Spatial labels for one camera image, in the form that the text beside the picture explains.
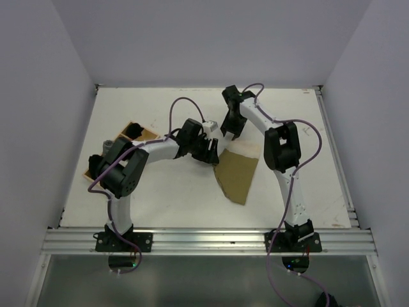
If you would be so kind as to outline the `olive and cream underwear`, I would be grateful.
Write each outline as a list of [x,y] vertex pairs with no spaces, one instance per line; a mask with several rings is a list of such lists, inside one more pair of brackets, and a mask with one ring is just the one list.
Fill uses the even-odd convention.
[[245,205],[261,155],[261,146],[249,141],[231,141],[213,167],[216,181],[224,196]]

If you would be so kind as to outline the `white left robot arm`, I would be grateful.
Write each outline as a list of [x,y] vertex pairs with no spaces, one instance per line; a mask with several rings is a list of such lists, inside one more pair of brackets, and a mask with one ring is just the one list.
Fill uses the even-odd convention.
[[100,184],[108,200],[108,222],[100,242],[110,239],[118,251],[128,250],[132,243],[133,223],[130,217],[130,195],[136,189],[144,168],[150,163],[173,160],[187,154],[193,159],[215,166],[219,163],[218,139],[211,133],[218,127],[215,121],[185,120],[180,128],[162,138],[130,141],[120,137],[104,155],[88,159],[88,171],[93,179],[88,191]]

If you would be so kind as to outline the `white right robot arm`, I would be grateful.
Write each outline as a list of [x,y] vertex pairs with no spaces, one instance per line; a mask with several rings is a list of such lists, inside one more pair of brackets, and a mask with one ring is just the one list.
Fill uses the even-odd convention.
[[314,234],[313,223],[307,214],[298,176],[301,149],[297,126],[293,121],[277,120],[263,110],[251,91],[240,92],[235,85],[222,91],[228,112],[221,125],[221,132],[239,138],[245,124],[250,121],[264,137],[265,164],[278,180],[285,204],[285,231],[275,235],[274,244],[285,244],[292,251],[299,251]]

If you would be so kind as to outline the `black rolled cloth far compartment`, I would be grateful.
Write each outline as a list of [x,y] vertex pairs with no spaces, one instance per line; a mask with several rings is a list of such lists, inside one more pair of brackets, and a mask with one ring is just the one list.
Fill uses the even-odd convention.
[[138,123],[130,123],[124,132],[124,135],[130,139],[137,139],[143,134],[144,128],[141,127]]

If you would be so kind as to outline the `black rolled cloth compartment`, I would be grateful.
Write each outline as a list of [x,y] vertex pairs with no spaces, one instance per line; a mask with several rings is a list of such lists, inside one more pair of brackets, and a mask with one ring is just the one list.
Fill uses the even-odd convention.
[[102,162],[103,162],[104,157],[101,155],[91,155],[88,159],[88,171],[89,171],[89,176],[95,180],[97,179],[101,172],[102,172]]
[[124,135],[130,139],[137,139],[143,134],[144,128],[141,127],[138,123],[130,123],[124,132]]

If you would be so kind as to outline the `grey striped rolled cloth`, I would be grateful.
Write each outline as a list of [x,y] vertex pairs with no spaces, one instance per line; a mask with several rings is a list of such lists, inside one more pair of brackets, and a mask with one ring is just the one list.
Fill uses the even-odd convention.
[[111,149],[112,145],[114,144],[114,141],[112,140],[105,140],[102,144],[102,156],[105,156],[108,151]]

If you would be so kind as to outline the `black rolled cloth near compartment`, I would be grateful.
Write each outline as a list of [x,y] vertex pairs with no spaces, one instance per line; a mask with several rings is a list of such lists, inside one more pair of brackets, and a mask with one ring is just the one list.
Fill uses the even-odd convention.
[[102,162],[103,162],[104,157],[101,155],[91,155],[88,159],[88,171],[89,171],[89,176],[95,180],[97,179],[101,172],[102,172]]

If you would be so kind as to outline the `black object bottom corner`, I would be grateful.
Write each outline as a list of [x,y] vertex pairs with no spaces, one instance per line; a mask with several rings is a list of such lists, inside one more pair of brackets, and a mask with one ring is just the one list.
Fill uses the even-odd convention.
[[341,307],[341,305],[336,301],[333,295],[326,295],[323,292],[315,302],[314,307]]

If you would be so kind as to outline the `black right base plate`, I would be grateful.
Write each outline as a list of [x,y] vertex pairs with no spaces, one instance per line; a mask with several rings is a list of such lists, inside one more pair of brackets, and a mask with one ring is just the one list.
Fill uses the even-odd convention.
[[290,232],[279,232],[271,247],[271,253],[320,253],[323,251],[321,239],[318,232],[314,232],[311,236],[297,241],[290,238]]

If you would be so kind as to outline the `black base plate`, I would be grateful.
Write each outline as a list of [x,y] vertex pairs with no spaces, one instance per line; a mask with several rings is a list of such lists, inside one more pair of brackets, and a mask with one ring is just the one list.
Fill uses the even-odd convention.
[[108,253],[126,253],[135,251],[137,246],[142,253],[150,253],[153,244],[153,234],[150,232],[129,232],[119,239],[115,233],[98,232],[93,234],[96,240],[95,251]]
[[318,232],[314,232],[311,236],[297,241],[290,238],[290,232],[279,232],[271,247],[271,253],[320,253],[323,251],[321,239]]

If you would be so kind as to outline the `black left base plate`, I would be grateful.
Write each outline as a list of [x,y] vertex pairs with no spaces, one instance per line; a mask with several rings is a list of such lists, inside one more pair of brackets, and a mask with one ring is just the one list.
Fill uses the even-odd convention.
[[108,253],[126,253],[135,251],[137,246],[142,253],[150,253],[153,244],[153,234],[150,232],[129,232],[119,239],[115,233],[98,232],[93,234],[96,240],[95,251]]

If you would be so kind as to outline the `aluminium front rail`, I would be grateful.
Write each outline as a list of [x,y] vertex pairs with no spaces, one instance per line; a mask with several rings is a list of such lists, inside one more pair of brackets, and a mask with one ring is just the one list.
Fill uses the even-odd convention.
[[[271,242],[264,229],[140,229],[134,243],[152,255],[265,255],[268,248],[278,255],[376,255],[371,231],[319,230],[316,235],[287,247]],[[48,230],[41,251],[49,255],[127,255],[129,247],[118,247],[98,228]]]

